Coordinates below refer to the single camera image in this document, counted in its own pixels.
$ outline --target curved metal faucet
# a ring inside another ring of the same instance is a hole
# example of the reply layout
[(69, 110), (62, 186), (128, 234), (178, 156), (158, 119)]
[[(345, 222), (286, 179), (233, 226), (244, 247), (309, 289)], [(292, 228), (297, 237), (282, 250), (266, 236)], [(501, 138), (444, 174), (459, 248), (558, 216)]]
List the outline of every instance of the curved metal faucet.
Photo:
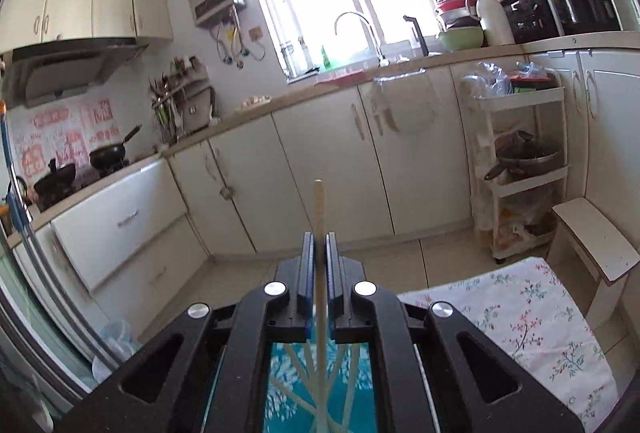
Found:
[(369, 29), (369, 33), (371, 35), (371, 39), (373, 40), (373, 45), (376, 47), (376, 54), (378, 55), (378, 66), (386, 67), (387, 65), (389, 65), (389, 60), (385, 58), (384, 54), (382, 54), (382, 49), (380, 48), (380, 42), (376, 37), (376, 33), (373, 30), (373, 26), (371, 25), (371, 22), (361, 12), (358, 12), (357, 10), (347, 10), (344, 13), (340, 14), (338, 18), (335, 19), (335, 22), (334, 22), (335, 35), (338, 36), (338, 20), (340, 20), (341, 17), (343, 17), (345, 14), (355, 14), (367, 25), (367, 28)]

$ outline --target countertop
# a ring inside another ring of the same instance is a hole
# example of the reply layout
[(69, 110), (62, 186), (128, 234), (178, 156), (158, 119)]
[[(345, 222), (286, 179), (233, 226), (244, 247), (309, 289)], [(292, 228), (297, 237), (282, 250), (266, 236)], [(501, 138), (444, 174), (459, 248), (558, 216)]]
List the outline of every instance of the countertop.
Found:
[[(115, 173), (112, 173), (111, 175), (105, 178), (101, 178), (100, 180), (98, 180), (98, 182), (94, 182), (93, 184), (88, 185), (86, 188), (82, 188), (81, 190), (76, 191), (70, 197), (65, 198), (62, 202), (59, 202), (58, 204), (51, 206), (49, 209), (47, 209), (46, 211), (44, 211), (43, 213), (35, 217), (33, 219), (33, 222), (31, 222), (31, 226), (33, 227), (33, 230), (37, 231), (41, 227), (44, 227), (45, 225), (47, 225), (51, 220), (56, 218), (58, 215), (71, 209), (73, 206), (76, 206), (77, 204), (81, 203), (83, 200), (86, 200), (91, 195), (95, 195), (98, 191), (106, 188), (107, 186), (110, 186), (111, 184), (115, 184), (118, 180), (121, 180), (124, 177), (131, 175), (132, 173), (140, 171), (146, 166), (149, 166), (149, 164), (153, 164), (156, 160), (159, 160), (161, 158), (162, 156), (159, 153), (156, 153), (155, 155), (151, 155), (142, 160), (134, 162), (133, 164), (130, 164), (126, 168), (122, 168), (121, 170), (116, 171)], [(11, 235), (7, 237), (6, 241), (9, 244), (9, 248), (13, 249), (16, 245), (21, 243), (22, 237), (20, 236), (19, 233), (14, 231)]]
[[(222, 134), (236, 126), (249, 123), (278, 110), (294, 106), (305, 101), (325, 96), (340, 89), (354, 87), (362, 83), (372, 81), (376, 77), (392, 76), (420, 70), (420, 68), (436, 68), (455, 63), (462, 63), (475, 60), (485, 60), (497, 58), (501, 56), (514, 56), (524, 54), (537, 54), (540, 52), (548, 52), (552, 50), (574, 50), (589, 48), (617, 48), (640, 50), (640, 32), (635, 31), (617, 31), (617, 32), (598, 32), (592, 34), (579, 34), (576, 36), (562, 36), (560, 38), (545, 39), (526, 43), (523, 45), (502, 45), (497, 47), (486, 47), (471, 50), (462, 50), (448, 54), (440, 54), (431, 57), (417, 58), (404, 63), (396, 63), (384, 68), (373, 68), (364, 71), (347, 74), (342, 77), (334, 78), (329, 81), (321, 81), (313, 86), (303, 89), (292, 90), (288, 94), (273, 98), (269, 103), (258, 105), (243, 112), (227, 116), (221, 120), (216, 126), (209, 126), (192, 136), (182, 139), (178, 144), (164, 150), (164, 152), (152, 155), (143, 160), (135, 162), (130, 166), (115, 172), (108, 177), (100, 179), (98, 182), (83, 188), (70, 197), (64, 199), (59, 204), (44, 211), (37, 216), (31, 225), (37, 231), (59, 214), (65, 212), (76, 204), (94, 195), (98, 191), (114, 184), (118, 180), (143, 169), (145, 166), (152, 164), (154, 161), (163, 157), (172, 156), (197, 144), (198, 142), (209, 139), (210, 137)], [(9, 248), (14, 248), (22, 241), (22, 237), (18, 233), (12, 233), (7, 238)]]

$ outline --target red bowl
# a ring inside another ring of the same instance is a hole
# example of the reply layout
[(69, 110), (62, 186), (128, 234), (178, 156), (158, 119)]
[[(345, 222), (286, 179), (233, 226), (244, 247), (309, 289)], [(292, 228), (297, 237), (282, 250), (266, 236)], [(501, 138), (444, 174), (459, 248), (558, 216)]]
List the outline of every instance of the red bowl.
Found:
[[(475, 6), (478, 0), (469, 0), (470, 6)], [(454, 9), (463, 9), (466, 7), (466, 0), (442, 0), (436, 6), (436, 13), (442, 14)]]

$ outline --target green bowl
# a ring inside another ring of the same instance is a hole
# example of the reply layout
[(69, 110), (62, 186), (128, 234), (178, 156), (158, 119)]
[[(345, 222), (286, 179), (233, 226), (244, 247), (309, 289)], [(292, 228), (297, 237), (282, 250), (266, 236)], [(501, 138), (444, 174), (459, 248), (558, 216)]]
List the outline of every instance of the green bowl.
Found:
[(480, 48), (484, 42), (484, 31), (481, 27), (458, 27), (442, 31), (436, 38), (449, 52)]

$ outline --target white floral cloth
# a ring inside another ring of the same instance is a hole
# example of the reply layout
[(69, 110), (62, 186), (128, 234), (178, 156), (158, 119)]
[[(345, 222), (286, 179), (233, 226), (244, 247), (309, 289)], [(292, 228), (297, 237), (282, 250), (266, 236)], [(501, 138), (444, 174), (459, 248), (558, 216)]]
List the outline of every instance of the white floral cloth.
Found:
[(545, 260), (524, 259), (468, 280), (398, 296), (447, 301), (593, 432), (618, 402), (607, 360), (574, 300)]

